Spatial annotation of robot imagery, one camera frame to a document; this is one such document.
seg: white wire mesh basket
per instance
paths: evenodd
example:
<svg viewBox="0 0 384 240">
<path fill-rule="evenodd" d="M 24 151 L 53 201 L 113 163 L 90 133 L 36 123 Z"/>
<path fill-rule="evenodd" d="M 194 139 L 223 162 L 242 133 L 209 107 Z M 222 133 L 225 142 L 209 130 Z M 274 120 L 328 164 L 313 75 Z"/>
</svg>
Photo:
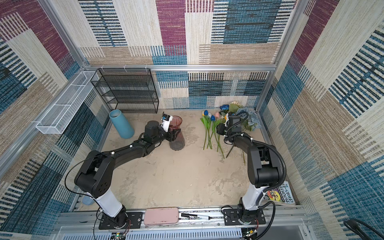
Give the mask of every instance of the white wire mesh basket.
<svg viewBox="0 0 384 240">
<path fill-rule="evenodd" d="M 90 80 L 93 76 L 94 71 L 81 72 L 46 112 L 36 128 L 43 134 L 62 134 L 92 90 Z"/>
</svg>

